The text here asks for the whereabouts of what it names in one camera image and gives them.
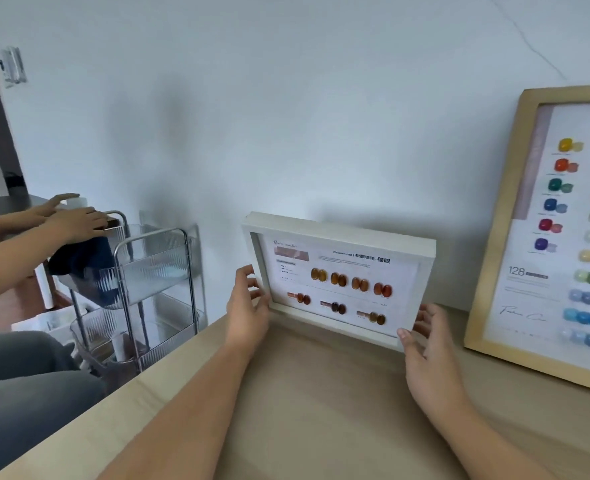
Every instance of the person's right hand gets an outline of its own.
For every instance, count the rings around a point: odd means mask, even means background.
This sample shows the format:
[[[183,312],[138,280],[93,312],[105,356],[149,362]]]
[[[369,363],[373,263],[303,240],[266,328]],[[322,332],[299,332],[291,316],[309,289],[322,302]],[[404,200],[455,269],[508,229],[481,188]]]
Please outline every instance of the person's right hand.
[[[104,235],[103,229],[108,225],[108,219],[102,212],[86,207],[58,210],[44,225],[59,233],[67,244],[74,244]]]
[[[446,311],[437,305],[422,305],[413,330],[425,336],[428,345],[422,352],[411,332],[397,331],[406,353],[406,382],[415,402],[441,430],[453,414],[472,407],[461,380]]]

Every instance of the wooden countertop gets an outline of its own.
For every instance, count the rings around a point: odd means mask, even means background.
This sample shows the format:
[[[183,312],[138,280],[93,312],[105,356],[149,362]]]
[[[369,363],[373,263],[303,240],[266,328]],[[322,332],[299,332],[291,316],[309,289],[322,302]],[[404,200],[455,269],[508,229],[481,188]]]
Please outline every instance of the wooden countertop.
[[[563,478],[590,479],[590,390],[461,347],[468,391],[493,425]],[[276,315],[246,373],[217,478],[463,479],[414,404],[403,355]],[[0,472],[91,480],[222,343],[225,319]]]

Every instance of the nail color chart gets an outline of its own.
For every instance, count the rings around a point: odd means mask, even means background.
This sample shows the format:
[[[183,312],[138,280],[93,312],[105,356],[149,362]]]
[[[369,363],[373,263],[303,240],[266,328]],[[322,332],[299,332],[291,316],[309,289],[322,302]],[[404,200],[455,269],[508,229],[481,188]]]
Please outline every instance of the nail color chart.
[[[538,109],[483,338],[590,370],[590,104]]]

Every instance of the leg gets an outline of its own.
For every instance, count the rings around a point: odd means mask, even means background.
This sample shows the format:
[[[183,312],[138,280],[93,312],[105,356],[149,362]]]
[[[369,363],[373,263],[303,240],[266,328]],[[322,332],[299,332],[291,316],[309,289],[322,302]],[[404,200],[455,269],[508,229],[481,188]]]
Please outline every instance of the leg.
[[[82,371],[0,381],[0,469],[103,398],[103,382]]]
[[[0,333],[0,380],[75,370],[70,353],[48,333]]]

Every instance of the signature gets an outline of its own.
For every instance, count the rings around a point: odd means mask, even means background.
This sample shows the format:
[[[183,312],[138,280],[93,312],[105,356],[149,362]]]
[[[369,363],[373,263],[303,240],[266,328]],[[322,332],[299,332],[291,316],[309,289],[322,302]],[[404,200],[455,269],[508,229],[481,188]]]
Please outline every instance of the signature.
[[[502,314],[518,315],[518,316],[526,318],[526,320],[536,320],[539,322],[546,322],[547,321],[546,318],[544,318],[544,314],[530,313],[530,314],[525,315],[519,311],[517,306],[503,305],[501,308],[502,309],[499,312],[500,315],[502,315]]]

